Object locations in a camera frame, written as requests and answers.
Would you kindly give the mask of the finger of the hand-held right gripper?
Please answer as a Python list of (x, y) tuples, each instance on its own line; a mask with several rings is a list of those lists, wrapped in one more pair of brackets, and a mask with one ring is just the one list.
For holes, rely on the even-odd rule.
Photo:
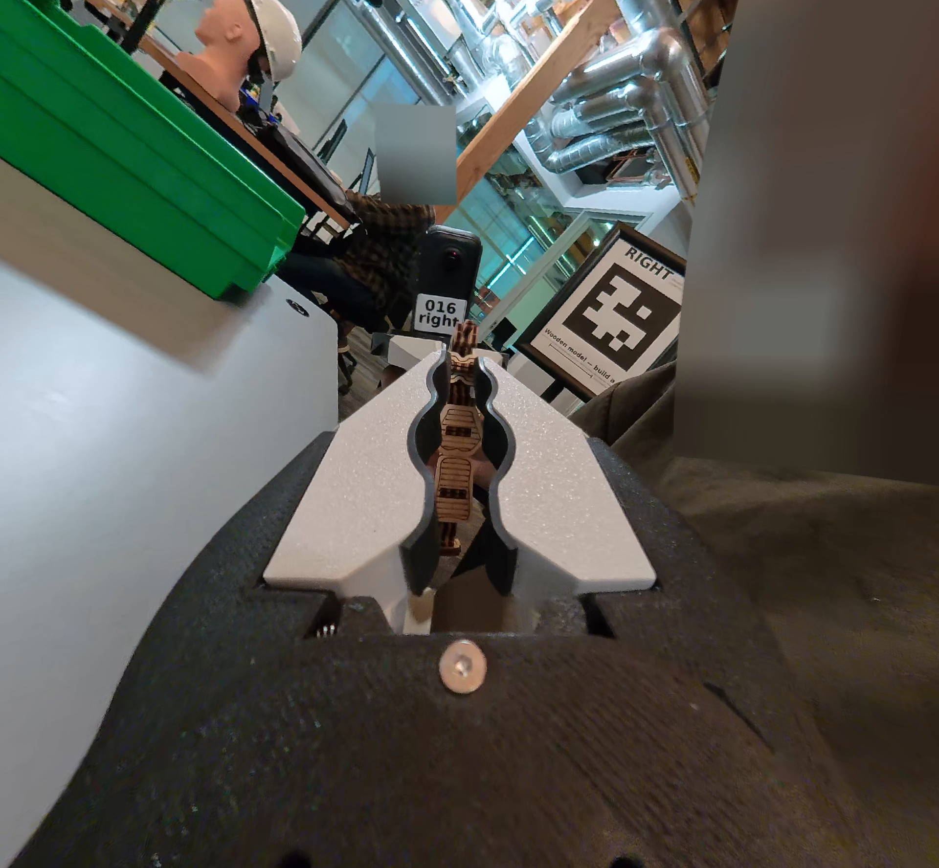
[(445, 349), (445, 343), (436, 338), (400, 332), (373, 334), (373, 355), (400, 369), (411, 369), (427, 356)]
[(584, 405), (583, 400), (568, 388), (563, 379), (542, 369), (534, 360), (523, 354), (511, 356), (507, 371), (565, 417), (569, 417)]

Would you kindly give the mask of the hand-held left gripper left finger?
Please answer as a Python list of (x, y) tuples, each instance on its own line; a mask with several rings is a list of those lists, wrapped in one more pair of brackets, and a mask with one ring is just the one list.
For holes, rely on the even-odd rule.
[(325, 452), (263, 572), (267, 586), (371, 598), (405, 632), (440, 558), (435, 480), (448, 354), (432, 352), (322, 435)]

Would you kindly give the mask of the wooden support beam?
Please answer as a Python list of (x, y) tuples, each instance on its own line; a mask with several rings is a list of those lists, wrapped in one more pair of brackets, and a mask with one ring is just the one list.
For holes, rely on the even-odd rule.
[(573, 69), (584, 62), (622, 15), (616, 0), (590, 0), (511, 91), (456, 161), (456, 202), (462, 203), (536, 116)]

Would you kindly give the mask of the laser-cut wooden model piece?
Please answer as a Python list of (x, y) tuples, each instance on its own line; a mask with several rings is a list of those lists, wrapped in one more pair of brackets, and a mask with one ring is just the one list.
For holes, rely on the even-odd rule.
[(449, 352), (450, 379), (440, 413), (441, 442), (435, 471), (440, 555), (459, 556), (458, 526), (472, 512), (476, 463), (483, 458), (483, 419), (475, 403), (478, 327), (461, 322)]

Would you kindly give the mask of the black equipment case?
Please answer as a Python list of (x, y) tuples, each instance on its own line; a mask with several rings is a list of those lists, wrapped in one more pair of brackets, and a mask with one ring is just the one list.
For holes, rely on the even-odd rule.
[(282, 122), (269, 120), (254, 129), (255, 137), (290, 170), (311, 186), (334, 186), (345, 191), (342, 182), (303, 141)]

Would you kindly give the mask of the green plastic bin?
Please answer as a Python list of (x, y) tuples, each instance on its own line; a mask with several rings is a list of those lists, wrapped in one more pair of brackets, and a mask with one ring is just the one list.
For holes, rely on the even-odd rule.
[(303, 208), (60, 0), (1, 0), (1, 157), (212, 298), (274, 275)]

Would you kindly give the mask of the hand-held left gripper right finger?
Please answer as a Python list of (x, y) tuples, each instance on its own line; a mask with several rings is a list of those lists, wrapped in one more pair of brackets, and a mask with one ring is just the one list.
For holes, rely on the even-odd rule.
[(656, 572), (586, 435), (492, 360), (477, 362), (490, 528), (458, 577), (458, 630), (532, 632), (554, 601), (651, 590)]

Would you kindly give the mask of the white hard hat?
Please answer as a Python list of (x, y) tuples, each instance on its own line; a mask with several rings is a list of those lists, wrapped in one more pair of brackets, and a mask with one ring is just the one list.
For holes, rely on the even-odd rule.
[(302, 41), (293, 14), (279, 0), (244, 0), (259, 45), (248, 61), (249, 76), (277, 85), (295, 72)]

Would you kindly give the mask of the wooden table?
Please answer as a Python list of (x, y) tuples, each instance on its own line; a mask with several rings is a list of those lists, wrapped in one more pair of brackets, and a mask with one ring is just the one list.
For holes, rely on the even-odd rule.
[(259, 125), (269, 120), (279, 121), (273, 116), (271, 110), (275, 99), (275, 88), (283, 81), (274, 85), (264, 78), (256, 81), (248, 75), (241, 86), (240, 109), (233, 114), (226, 111), (178, 67), (175, 62), (177, 54), (188, 51), (169, 54), (162, 52), (159, 45), (155, 45), (154, 50), (151, 58), (160, 67), (159, 82), (185, 102), (209, 127), (242, 153), (253, 166), (284, 190), (302, 207), (308, 217), (323, 214), (344, 228), (354, 224), (355, 217), (347, 204), (345, 191), (337, 191), (336, 187), (328, 185), (311, 186), (276, 158), (254, 135), (254, 129)]

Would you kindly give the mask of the mannequin head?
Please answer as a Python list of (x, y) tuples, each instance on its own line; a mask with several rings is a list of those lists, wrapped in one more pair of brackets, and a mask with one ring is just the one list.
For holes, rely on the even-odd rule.
[(241, 86), (249, 75), (252, 56), (261, 46), (246, 0), (215, 0), (197, 28), (201, 52), (181, 52), (178, 67), (226, 111), (237, 113)]

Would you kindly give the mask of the silver insulated pipes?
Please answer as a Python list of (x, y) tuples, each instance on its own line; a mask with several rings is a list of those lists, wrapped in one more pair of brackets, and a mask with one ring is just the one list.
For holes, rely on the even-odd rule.
[(626, 148), (626, 130), (643, 126), (672, 181), (696, 192), (709, 136), (710, 101), (684, 37), (657, 27), (631, 38), (564, 80), (550, 99), (552, 138), (581, 138), (576, 153), (556, 152), (557, 173)]

